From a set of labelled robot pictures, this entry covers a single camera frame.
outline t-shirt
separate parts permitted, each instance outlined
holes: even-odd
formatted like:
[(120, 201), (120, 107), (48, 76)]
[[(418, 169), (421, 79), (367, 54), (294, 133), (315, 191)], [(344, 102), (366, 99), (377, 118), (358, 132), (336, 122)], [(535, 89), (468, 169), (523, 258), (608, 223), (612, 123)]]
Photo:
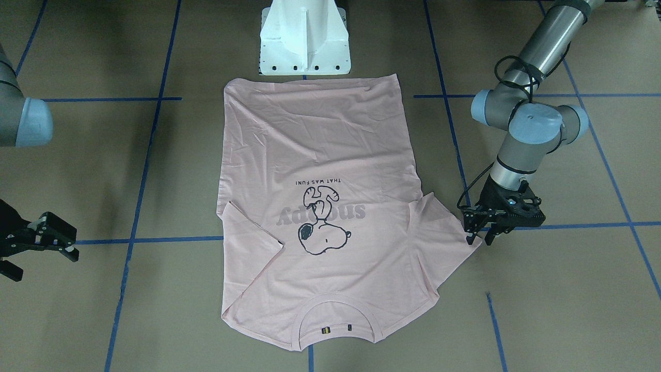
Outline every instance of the t-shirt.
[(480, 244), (422, 195), (396, 75), (225, 87), (222, 319), (288, 350), (378, 342)]

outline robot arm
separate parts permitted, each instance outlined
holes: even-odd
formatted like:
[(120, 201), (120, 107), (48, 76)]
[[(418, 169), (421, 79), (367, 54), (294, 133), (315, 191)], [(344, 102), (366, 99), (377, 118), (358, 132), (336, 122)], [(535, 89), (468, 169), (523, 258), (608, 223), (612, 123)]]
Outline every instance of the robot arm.
[[(529, 182), (544, 156), (581, 137), (590, 121), (581, 107), (535, 103), (533, 93), (560, 64), (592, 9), (603, 2), (556, 0), (520, 55), (498, 61), (496, 88), (475, 95), (473, 118), (507, 131), (507, 136), (496, 161), (484, 172), (491, 168), (477, 204), (468, 207), (457, 203), (469, 243), (487, 224), (491, 225), (485, 242), (490, 245), (503, 232), (509, 233), (517, 226), (538, 227), (546, 219), (539, 208), (541, 199), (532, 192)], [(500, 77), (498, 66), (510, 59), (514, 62)]]
[(72, 262), (78, 261), (80, 252), (74, 248), (77, 230), (54, 213), (45, 212), (30, 222), (0, 199), (0, 274), (20, 281), (23, 270), (5, 257), (28, 250), (59, 251)]
[(53, 119), (46, 102), (23, 97), (0, 44), (0, 146), (40, 146), (52, 136)]

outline snoopy graphic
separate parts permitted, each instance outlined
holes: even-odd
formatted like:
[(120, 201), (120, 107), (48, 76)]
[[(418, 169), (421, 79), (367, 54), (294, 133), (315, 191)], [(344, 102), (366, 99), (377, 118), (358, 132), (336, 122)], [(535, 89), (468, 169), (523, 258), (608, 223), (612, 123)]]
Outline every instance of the snoopy graphic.
[(328, 186), (308, 187), (303, 194), (303, 205), (312, 208), (317, 219), (315, 223), (302, 224), (298, 229), (298, 240), (303, 249), (315, 256), (329, 249), (340, 249), (351, 237), (351, 231), (329, 224), (326, 219), (331, 214), (332, 203), (340, 200), (337, 191)]

